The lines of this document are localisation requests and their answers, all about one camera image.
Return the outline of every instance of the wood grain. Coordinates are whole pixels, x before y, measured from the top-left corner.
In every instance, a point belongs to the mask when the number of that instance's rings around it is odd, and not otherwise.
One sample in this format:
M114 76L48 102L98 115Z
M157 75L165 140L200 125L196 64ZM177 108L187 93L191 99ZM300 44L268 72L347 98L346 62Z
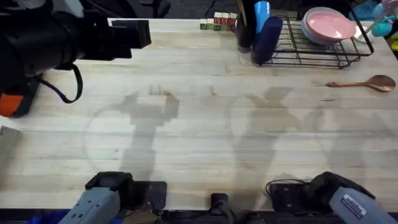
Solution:
M168 183L168 209L204 209L212 192L235 207L270 209L266 182L330 170L398 211L398 91L328 88L376 74L398 80L382 38L345 70L255 67L229 32L198 20L151 20L152 45L133 59L79 61L72 105L46 87L7 158L1 208L70 208L99 171ZM71 72L46 79L73 95Z

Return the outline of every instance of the blue cup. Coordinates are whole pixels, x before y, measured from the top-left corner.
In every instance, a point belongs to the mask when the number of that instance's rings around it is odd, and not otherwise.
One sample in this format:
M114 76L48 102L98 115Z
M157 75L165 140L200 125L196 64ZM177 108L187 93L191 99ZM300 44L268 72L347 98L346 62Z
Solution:
M271 59L272 54L278 44L283 21L281 18L271 16L266 20L261 33L258 34L257 41L253 45L252 60L258 65L262 65Z
M254 4L254 14L256 15L256 33L261 33L266 20L271 16L271 5L267 1L259 1Z

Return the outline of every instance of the gray box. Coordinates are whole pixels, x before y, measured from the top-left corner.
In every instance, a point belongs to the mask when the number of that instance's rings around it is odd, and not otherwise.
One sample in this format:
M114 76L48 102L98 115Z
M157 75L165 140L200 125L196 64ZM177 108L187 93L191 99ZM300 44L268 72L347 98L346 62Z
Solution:
M0 164L3 164L7 159L8 154L16 143L18 134L18 130L5 126L0 127Z

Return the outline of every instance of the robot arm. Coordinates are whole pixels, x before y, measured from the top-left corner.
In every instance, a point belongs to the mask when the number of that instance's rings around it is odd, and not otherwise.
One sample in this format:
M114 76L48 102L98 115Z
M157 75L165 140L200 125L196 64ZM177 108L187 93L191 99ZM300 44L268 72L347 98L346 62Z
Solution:
M338 174L324 172L311 182L296 181L300 183L270 182L267 193L275 212L299 216L333 212L347 224L398 224L371 192Z
M130 173L100 172L60 224L109 224L122 210L161 210L165 182L135 182Z
M120 194L108 187L86 190L59 224L108 224L120 211Z
M305 189L310 202L329 207L347 224L397 224L364 187L331 172L316 176Z
M340 187L329 206L347 224L397 224L373 198L354 189Z

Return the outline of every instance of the sticker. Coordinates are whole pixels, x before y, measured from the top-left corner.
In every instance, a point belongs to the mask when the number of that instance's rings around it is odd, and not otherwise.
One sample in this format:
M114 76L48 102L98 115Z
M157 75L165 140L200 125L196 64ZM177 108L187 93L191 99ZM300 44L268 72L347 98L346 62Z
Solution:
M353 198L351 198L348 194L345 194L341 199L341 202L348 210L355 215L357 219L361 219L365 216L366 210L359 205Z

